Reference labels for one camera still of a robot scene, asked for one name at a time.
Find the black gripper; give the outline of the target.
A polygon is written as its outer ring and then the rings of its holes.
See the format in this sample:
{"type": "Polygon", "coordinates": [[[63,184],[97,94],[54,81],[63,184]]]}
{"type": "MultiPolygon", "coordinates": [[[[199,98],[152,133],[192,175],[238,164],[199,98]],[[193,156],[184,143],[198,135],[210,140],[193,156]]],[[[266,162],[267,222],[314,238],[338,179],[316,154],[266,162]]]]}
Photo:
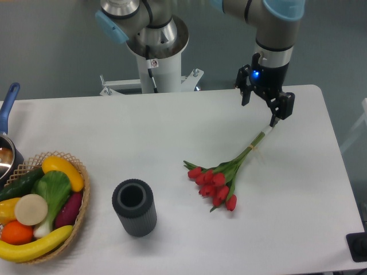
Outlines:
{"type": "Polygon", "coordinates": [[[260,53],[255,53],[251,66],[245,65],[238,70],[235,87],[240,90],[243,107],[249,103],[252,91],[267,103],[272,112],[270,127],[274,127],[279,120],[292,115],[295,94],[282,91],[288,64],[269,68],[260,64],[260,57],[260,53]]]}

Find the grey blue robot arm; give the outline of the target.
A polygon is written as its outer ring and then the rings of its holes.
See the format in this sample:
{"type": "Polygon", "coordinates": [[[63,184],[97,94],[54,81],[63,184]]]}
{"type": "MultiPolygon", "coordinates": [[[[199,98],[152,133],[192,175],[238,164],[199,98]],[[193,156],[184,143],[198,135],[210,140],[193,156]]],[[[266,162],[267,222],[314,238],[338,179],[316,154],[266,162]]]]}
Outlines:
{"type": "MultiPolygon", "coordinates": [[[[304,1],[212,1],[224,14],[256,29],[252,61],[241,67],[235,86],[242,105],[252,93],[271,110],[270,126],[292,114],[295,96],[284,92],[283,82],[304,14],[304,1]]],[[[95,14],[101,30],[135,55],[143,93],[182,92],[188,82],[181,76],[181,54],[189,33],[172,12],[171,1],[101,1],[95,14]]]]}

